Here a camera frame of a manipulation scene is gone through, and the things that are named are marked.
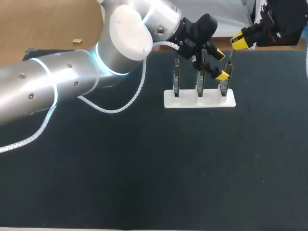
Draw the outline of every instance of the white stand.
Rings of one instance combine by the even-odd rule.
[[[235,107],[233,91],[228,89],[226,97],[221,96],[218,89],[204,89],[203,97],[198,97],[197,90],[180,90],[180,97],[174,96],[173,90],[164,92],[165,108],[222,108]]]

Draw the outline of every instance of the white cable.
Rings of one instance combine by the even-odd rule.
[[[177,44],[172,43],[172,42],[156,42],[156,43],[153,44],[153,47],[155,47],[155,46],[169,46],[169,47],[172,47],[175,50],[179,50],[179,48],[180,48]],[[135,100],[137,99],[137,97],[139,96],[139,94],[140,94],[140,92],[143,88],[144,81],[145,81],[145,75],[146,75],[146,60],[147,60],[146,58],[143,60],[142,77],[141,77],[140,85],[139,85],[135,95],[133,96],[133,98],[125,106],[123,106],[119,109],[116,109],[116,110],[107,110],[107,109],[104,109],[104,108],[97,106],[96,104],[92,103],[90,100],[86,99],[83,96],[79,96],[78,98],[80,100],[82,100],[83,102],[85,102],[86,104],[88,104],[89,106],[91,106],[92,108],[94,108],[94,109],[96,109],[100,112],[103,112],[103,113],[116,114],[116,113],[123,112],[124,110],[129,108],[135,102]]]
[[[157,43],[154,43],[153,44],[153,47],[155,46],[169,46],[169,47],[172,47],[173,49],[175,50],[178,50],[179,49],[179,46],[177,44],[174,44],[172,42],[157,42]],[[93,104],[91,101],[87,100],[86,98],[82,97],[82,96],[79,96],[78,98],[80,100],[82,100],[83,102],[87,103],[88,105],[90,105],[91,107],[93,107],[94,109],[100,111],[100,112],[104,112],[104,113],[108,113],[108,114],[114,114],[114,113],[119,113],[119,112],[122,112],[124,111],[125,109],[127,109],[129,106],[131,106],[133,104],[133,102],[137,99],[137,97],[139,96],[140,92],[141,92],[141,89],[144,85],[144,80],[145,80],[145,74],[146,74],[146,58],[143,60],[143,70],[142,70],[142,78],[141,78],[141,83],[138,87],[138,90],[137,92],[135,93],[134,97],[123,107],[121,107],[120,109],[117,109],[117,110],[106,110],[106,109],[103,109],[103,108],[100,108],[99,106]],[[20,142],[16,142],[14,144],[10,144],[10,145],[7,145],[5,147],[2,147],[0,148],[0,154],[1,153],[4,153],[4,152],[7,152],[7,151],[10,151],[10,150],[13,150],[13,149],[16,149],[16,148],[20,148],[20,147],[23,147],[31,142],[33,142],[34,140],[36,140],[42,133],[43,131],[45,130],[45,128],[47,127],[48,125],[48,122],[54,112],[54,110],[56,109],[56,106],[55,107],[52,107],[42,125],[40,126],[39,130],[34,133],[32,136],[30,136],[29,138],[23,140],[23,141],[20,141]]]
[[[5,147],[0,148],[0,154],[7,152],[7,151],[10,151],[10,150],[13,150],[13,149],[16,149],[16,148],[20,148],[20,147],[25,146],[25,145],[33,142],[34,140],[36,140],[45,130],[45,128],[48,125],[48,122],[49,122],[49,120],[50,120],[50,118],[51,118],[55,109],[56,109],[56,106],[49,109],[42,125],[40,126],[39,130],[36,133],[34,133],[32,136],[30,136],[29,138],[27,138],[23,141],[13,143],[13,144],[10,144],[10,145],[7,145]]]

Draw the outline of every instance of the black mat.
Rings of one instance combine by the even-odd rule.
[[[69,101],[37,141],[0,155],[0,227],[307,229],[304,52],[237,53],[233,109],[165,109],[174,57],[149,57],[129,110],[106,115]],[[181,88],[193,88],[195,72],[181,63],[192,77]],[[140,76],[141,67],[89,99],[122,106]],[[1,127],[0,145],[31,135],[43,118]]]

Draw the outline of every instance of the small wooden block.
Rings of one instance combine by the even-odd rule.
[[[80,43],[82,43],[82,39],[74,39],[73,43],[74,44],[76,44],[76,43],[80,44]]]

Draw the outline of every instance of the screw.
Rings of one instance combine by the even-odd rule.
[[[22,78],[22,79],[24,79],[24,78],[26,77],[26,75],[23,74],[23,73],[21,73],[21,74],[19,75],[19,77]]]
[[[157,33],[158,33],[159,35],[164,34],[164,32],[165,32],[165,30],[164,30],[163,28],[161,28],[161,27],[157,30]]]

